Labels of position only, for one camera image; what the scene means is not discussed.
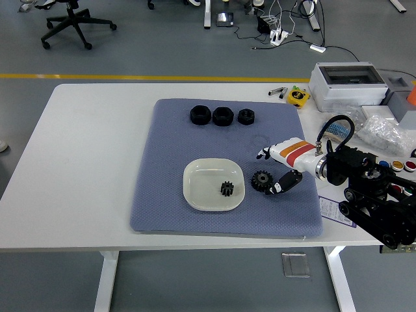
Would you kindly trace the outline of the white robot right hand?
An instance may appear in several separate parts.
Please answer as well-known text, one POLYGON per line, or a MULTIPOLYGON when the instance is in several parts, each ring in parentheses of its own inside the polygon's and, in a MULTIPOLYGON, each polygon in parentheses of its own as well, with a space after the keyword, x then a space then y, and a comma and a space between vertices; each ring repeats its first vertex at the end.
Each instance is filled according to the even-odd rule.
POLYGON ((272 158, 291 169, 276 182, 271 177, 266 177, 267 172, 256 172, 253 175, 252 186, 260 186, 260 191, 266 195, 287 192, 301 182, 303 172, 309 172, 317 179, 325 179, 323 171, 326 157, 323 154, 316 155, 316 147, 300 138, 291 138, 263 148, 256 159, 262 157, 272 158))

